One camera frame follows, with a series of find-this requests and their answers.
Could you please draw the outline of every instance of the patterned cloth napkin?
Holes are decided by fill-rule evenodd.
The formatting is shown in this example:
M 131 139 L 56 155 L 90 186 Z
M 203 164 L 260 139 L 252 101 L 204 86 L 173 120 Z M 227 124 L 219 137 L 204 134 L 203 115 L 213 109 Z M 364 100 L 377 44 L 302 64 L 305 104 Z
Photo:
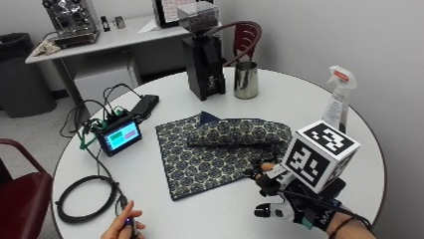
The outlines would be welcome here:
M 263 119 L 219 119 L 200 113 L 157 126 L 173 201 L 244 178 L 260 160 L 280 161 L 289 126 Z

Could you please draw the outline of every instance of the small display screen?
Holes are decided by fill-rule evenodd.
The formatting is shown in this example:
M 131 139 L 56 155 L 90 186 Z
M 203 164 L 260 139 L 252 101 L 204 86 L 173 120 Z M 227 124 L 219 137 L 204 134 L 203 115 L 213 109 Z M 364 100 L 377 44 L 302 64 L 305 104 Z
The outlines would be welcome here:
M 116 150 L 139 136 L 140 133 L 138 130 L 138 125 L 134 121 L 131 121 L 118 128 L 118 130 L 106 135 L 110 150 Z
M 195 3 L 197 0 L 163 0 L 165 20 L 168 23 L 179 21 L 177 6 Z

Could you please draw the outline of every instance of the black trash can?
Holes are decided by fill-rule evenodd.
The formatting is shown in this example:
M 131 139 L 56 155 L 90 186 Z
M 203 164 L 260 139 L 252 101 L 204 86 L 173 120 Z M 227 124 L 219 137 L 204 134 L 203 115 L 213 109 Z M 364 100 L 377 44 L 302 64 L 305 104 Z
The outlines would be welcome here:
M 0 106 L 11 118 L 31 117 L 56 107 L 39 66 L 26 64 L 33 49 L 29 33 L 0 36 Z

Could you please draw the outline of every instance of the black power adapter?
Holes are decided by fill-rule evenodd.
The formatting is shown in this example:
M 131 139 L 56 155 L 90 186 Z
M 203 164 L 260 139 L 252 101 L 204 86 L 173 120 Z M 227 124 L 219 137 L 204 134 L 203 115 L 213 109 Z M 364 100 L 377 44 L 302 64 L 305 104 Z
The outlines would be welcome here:
M 150 118 L 152 110 L 156 108 L 160 102 L 160 97 L 155 95 L 144 95 L 143 99 L 139 101 L 132 109 L 132 113 L 136 116 L 136 122 L 142 123 Z

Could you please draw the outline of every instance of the spray bottle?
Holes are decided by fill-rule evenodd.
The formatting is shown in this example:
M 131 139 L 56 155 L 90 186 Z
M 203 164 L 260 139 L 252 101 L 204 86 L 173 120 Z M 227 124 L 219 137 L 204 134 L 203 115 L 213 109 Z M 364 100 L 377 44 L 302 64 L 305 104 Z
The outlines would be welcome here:
M 346 133 L 349 111 L 349 92 L 357 88 L 354 74 L 340 66 L 330 67 L 332 78 L 328 83 L 336 82 L 337 88 L 322 119 Z

